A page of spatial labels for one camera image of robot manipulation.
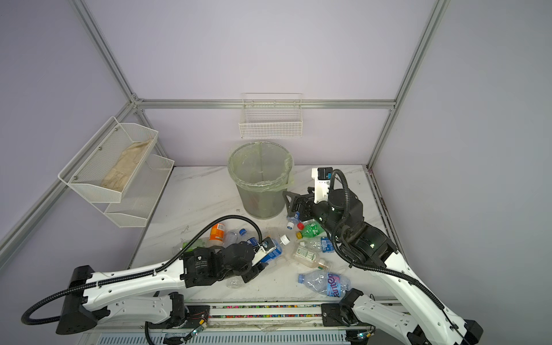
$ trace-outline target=two-tier mesh shelf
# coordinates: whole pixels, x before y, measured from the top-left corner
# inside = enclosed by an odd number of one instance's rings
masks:
[[[174,161],[152,153],[158,132],[135,123],[119,123],[110,118],[103,128],[111,128],[105,138],[74,171],[77,154],[58,174],[60,180],[91,203],[119,227],[144,227],[159,200]],[[109,188],[104,179],[125,149],[143,143],[133,169],[124,184]]]

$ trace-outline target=blue bottle label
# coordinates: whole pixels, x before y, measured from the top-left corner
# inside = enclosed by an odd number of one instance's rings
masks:
[[[274,250],[268,253],[264,258],[262,258],[261,262],[269,262],[270,260],[275,259],[282,254],[282,247],[280,246],[278,241],[272,240],[272,242],[274,243],[274,246],[275,246]]]
[[[341,297],[341,279],[339,275],[328,273],[328,288],[326,294],[330,297]]]
[[[335,250],[333,249],[332,241],[328,237],[322,237],[320,239],[320,244],[322,252],[323,253],[333,253]]]
[[[250,245],[253,246],[254,249],[256,249],[259,246],[259,241],[255,237],[251,237],[249,240],[246,241]]]

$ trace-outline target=white bottle cap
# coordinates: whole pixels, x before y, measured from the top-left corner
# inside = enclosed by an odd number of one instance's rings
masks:
[[[289,244],[289,238],[286,236],[286,235],[283,235],[282,237],[280,237],[280,240],[282,241],[282,243],[286,246]]]

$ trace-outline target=evian water bottle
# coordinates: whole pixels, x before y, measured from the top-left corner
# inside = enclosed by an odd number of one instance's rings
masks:
[[[299,274],[298,282],[319,294],[330,297],[343,297],[351,289],[351,281],[342,275],[316,270],[309,274]]]

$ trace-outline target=plastic bottle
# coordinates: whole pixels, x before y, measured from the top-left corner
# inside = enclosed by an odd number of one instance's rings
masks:
[[[332,264],[330,262],[320,258],[319,254],[308,250],[300,243],[295,246],[295,251],[291,256],[295,261],[302,263],[303,265],[310,268],[318,268],[326,272],[329,272],[332,268]]]
[[[194,242],[194,244],[192,244],[192,245],[188,248],[187,252],[191,252],[192,250],[194,250],[194,249],[196,249],[196,248],[198,248],[198,247],[205,247],[205,244],[207,243],[208,240],[209,240],[208,238],[198,238],[198,239]],[[178,254],[178,252],[179,252],[182,248],[184,248],[187,244],[188,244],[187,242],[181,241],[179,244],[177,244],[176,246],[174,246],[174,247],[172,248],[172,253],[173,253],[173,255]]]
[[[238,234],[236,231],[225,231],[224,232],[224,238],[222,239],[222,246],[228,247],[229,245],[233,245],[238,241]]]
[[[298,239],[303,237],[316,237],[324,232],[324,229],[315,220],[310,220],[303,223],[305,228],[302,231],[296,233]]]
[[[293,230],[295,225],[301,223],[299,221],[299,212],[295,212],[293,214],[293,217],[286,217],[286,219],[288,220],[288,229],[290,229],[290,230]]]
[[[211,228],[211,235],[207,242],[207,247],[222,246],[222,239],[224,238],[224,229],[226,227],[222,223],[213,225]]]
[[[335,251],[328,237],[305,238],[299,241],[299,245],[316,252],[333,253]]]
[[[273,261],[273,259],[282,257],[281,255],[284,252],[285,247],[291,243],[288,235],[286,234],[286,229],[272,228],[268,231],[268,237],[272,240],[276,249],[261,259],[261,262],[270,262]]]
[[[351,281],[347,277],[319,270],[309,274],[299,274],[297,281],[319,294],[330,297],[343,297],[345,291],[351,289]]]
[[[257,249],[259,248],[259,241],[257,240],[257,238],[255,236],[251,236],[249,232],[247,232],[247,230],[245,229],[240,230],[240,237],[238,238],[238,242],[241,241],[247,242],[252,245],[255,251],[257,251]]]
[[[242,277],[232,277],[226,280],[226,286],[230,289],[239,289],[244,285]]]

